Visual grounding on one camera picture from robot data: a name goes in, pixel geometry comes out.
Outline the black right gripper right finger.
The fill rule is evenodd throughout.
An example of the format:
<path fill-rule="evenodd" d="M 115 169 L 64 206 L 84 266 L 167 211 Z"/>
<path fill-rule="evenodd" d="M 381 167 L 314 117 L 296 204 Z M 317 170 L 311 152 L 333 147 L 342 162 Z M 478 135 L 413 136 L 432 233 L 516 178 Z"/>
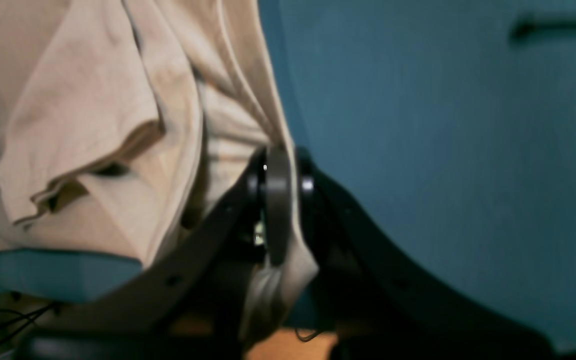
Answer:
<path fill-rule="evenodd" d="M 416 264 L 358 201 L 295 153 L 301 229 L 315 289 L 346 334 L 332 360 L 555 360 L 538 331 L 454 290 Z"/>

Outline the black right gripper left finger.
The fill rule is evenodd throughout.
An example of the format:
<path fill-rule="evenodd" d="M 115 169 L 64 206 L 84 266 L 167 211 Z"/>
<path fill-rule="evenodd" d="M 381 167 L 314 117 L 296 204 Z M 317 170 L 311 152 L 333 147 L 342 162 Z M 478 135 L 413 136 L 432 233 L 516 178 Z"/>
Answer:
<path fill-rule="evenodd" d="M 259 148 L 237 182 L 181 246 L 103 298 L 33 330 L 20 360 L 242 360 L 243 308 L 264 221 L 272 265 L 286 259 L 290 156 Z"/>

